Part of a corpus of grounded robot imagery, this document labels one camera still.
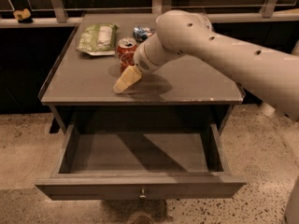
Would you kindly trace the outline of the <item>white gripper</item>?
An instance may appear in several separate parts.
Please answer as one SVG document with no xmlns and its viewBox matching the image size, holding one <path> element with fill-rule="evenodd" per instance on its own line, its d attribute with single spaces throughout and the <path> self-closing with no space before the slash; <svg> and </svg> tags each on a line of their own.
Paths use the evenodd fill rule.
<svg viewBox="0 0 299 224">
<path fill-rule="evenodd" d="M 113 86 L 113 91 L 122 93 L 134 85 L 140 78 L 141 72 L 150 74 L 160 69 L 160 66 L 153 63 L 146 54 L 145 44 L 141 43 L 134 53 L 134 66 L 127 66 Z"/>
</svg>

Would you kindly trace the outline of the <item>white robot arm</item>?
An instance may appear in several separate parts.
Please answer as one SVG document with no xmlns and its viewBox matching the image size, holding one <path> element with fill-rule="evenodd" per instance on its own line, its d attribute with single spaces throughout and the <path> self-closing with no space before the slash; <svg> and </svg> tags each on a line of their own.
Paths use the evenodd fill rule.
<svg viewBox="0 0 299 224">
<path fill-rule="evenodd" d="M 136 49 L 134 63 L 113 91 L 122 93 L 144 73 L 183 55 L 203 60 L 250 93 L 299 120 L 299 57 L 215 33 L 204 15 L 170 10 L 156 19 L 156 32 Z"/>
</svg>

